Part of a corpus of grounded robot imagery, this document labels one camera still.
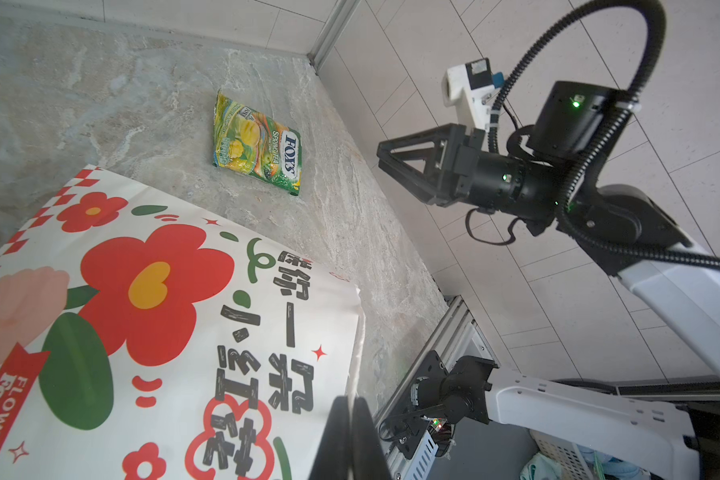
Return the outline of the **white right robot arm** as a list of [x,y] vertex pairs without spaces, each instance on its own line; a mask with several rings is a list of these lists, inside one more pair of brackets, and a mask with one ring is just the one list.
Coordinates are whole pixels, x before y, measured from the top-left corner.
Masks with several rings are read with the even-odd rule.
[[536,123],[493,154],[486,128],[448,124],[381,143],[379,167],[433,207],[454,208],[443,232],[454,263],[442,291],[478,304],[480,317],[525,373],[580,379],[720,377],[720,270],[612,252],[619,243],[665,252],[690,240],[648,197],[599,185],[595,160],[567,206],[587,241],[554,220],[556,195],[596,133],[614,89],[557,82]]

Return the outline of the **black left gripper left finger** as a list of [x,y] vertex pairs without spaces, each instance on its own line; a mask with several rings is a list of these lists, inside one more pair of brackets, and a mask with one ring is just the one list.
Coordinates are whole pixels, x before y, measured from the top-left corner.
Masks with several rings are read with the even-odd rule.
[[346,396],[334,400],[326,427],[326,479],[348,479],[352,453],[350,409]]

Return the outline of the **green Fox's candy packet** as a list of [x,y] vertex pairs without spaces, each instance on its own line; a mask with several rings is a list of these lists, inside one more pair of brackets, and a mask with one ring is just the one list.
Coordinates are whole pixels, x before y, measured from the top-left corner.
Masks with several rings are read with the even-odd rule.
[[213,164],[297,196],[301,191],[299,132],[218,93],[213,120]]

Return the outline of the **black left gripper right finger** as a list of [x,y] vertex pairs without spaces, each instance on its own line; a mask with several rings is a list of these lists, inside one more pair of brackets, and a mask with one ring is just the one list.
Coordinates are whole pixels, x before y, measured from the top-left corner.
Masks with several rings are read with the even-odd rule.
[[353,479],[391,479],[368,403],[361,397],[354,399],[351,410],[351,446]]

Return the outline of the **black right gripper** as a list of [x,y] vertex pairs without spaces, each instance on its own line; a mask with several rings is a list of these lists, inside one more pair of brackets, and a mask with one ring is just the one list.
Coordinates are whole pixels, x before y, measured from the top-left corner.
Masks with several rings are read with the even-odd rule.
[[[491,153],[474,145],[485,132],[466,133],[449,123],[385,140],[377,147],[380,169],[418,201],[449,207],[465,203],[489,212],[502,212],[526,222],[550,222],[561,183],[561,170],[539,163],[520,148],[533,125],[510,135],[507,153]],[[441,165],[444,174],[425,175],[408,162]]]

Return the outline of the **white floral paper bag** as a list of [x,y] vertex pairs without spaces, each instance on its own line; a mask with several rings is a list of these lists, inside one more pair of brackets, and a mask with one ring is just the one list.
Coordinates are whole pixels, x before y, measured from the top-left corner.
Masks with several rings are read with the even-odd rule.
[[0,247],[0,479],[305,479],[362,323],[328,268],[88,166]]

